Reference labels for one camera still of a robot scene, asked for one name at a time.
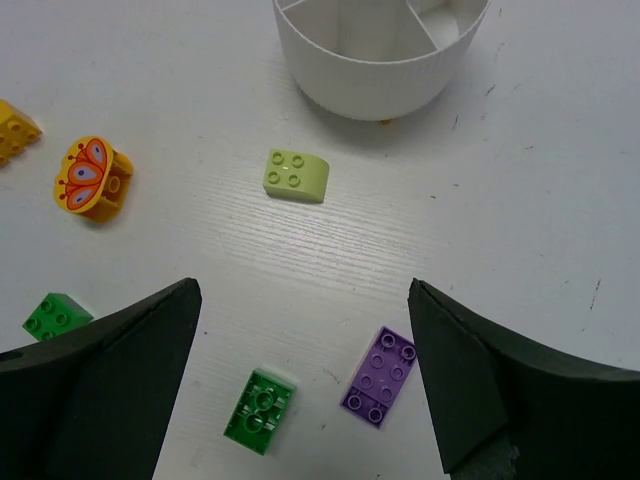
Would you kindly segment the green square lego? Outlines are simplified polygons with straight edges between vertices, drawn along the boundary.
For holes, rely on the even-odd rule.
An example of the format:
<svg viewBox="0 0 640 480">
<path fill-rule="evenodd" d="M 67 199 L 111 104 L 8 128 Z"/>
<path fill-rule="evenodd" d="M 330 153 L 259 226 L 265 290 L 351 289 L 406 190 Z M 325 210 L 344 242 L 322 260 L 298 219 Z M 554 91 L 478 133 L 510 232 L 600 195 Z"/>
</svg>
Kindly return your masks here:
<svg viewBox="0 0 640 480">
<path fill-rule="evenodd" d="M 48 293 L 22 327 L 38 341 L 46 341 L 83 327 L 93 316 L 70 296 Z"/>
</svg>

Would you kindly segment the yellow lego brick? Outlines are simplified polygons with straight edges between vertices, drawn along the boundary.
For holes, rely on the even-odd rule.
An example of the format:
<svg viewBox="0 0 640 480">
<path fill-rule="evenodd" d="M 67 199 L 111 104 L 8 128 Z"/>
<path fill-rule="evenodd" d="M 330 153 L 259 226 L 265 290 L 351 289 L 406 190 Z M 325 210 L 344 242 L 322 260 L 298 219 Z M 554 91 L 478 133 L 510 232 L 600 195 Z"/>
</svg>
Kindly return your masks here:
<svg viewBox="0 0 640 480">
<path fill-rule="evenodd" d="M 4 167 L 12 157 L 39 140 L 41 129 L 24 112 L 4 99 L 0 100 L 0 163 Z"/>
</svg>

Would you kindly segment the green upside-down lego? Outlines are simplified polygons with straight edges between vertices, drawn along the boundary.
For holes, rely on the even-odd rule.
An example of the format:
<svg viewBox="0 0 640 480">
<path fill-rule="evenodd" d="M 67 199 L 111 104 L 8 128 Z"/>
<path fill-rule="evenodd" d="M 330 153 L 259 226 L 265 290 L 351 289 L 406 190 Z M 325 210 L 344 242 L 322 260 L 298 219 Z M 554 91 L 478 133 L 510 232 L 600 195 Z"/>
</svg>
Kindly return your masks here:
<svg viewBox="0 0 640 480">
<path fill-rule="evenodd" d="M 254 369 L 246 382 L 224 436 L 264 455 L 296 391 L 290 381 L 265 369 Z"/>
</svg>

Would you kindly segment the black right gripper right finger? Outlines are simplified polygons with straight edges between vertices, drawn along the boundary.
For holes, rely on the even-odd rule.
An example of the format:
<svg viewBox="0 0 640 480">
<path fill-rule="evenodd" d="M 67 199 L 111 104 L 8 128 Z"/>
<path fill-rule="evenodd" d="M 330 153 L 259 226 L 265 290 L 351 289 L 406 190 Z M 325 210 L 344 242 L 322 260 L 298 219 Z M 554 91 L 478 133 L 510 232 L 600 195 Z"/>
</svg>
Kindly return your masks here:
<svg viewBox="0 0 640 480">
<path fill-rule="evenodd" d="M 411 328 L 444 472 L 453 479 L 635 479 L 639 374 L 488 320 L 422 280 Z"/>
</svg>

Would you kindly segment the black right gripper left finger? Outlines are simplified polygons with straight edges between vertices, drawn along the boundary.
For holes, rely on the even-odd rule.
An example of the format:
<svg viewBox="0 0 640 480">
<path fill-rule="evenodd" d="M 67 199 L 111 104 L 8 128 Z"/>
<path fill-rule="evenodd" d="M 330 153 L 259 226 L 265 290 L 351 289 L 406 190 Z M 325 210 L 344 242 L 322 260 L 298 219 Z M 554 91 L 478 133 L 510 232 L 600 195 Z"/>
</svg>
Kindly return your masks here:
<svg viewBox="0 0 640 480">
<path fill-rule="evenodd" d="M 194 278 L 1 355 L 4 479 L 150 479 L 198 325 Z"/>
</svg>

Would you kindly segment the yellow butterfly lego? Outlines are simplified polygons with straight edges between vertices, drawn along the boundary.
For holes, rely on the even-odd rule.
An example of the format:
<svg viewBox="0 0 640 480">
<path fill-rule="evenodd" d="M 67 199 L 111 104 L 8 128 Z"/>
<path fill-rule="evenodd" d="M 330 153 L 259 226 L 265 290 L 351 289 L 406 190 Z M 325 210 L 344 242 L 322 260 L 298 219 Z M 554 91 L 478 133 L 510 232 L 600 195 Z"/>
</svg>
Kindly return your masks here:
<svg viewBox="0 0 640 480">
<path fill-rule="evenodd" d="M 129 158 L 99 136 L 85 136 L 67 150 L 55 178 L 59 208 L 104 224 L 122 209 L 134 175 Z"/>
</svg>

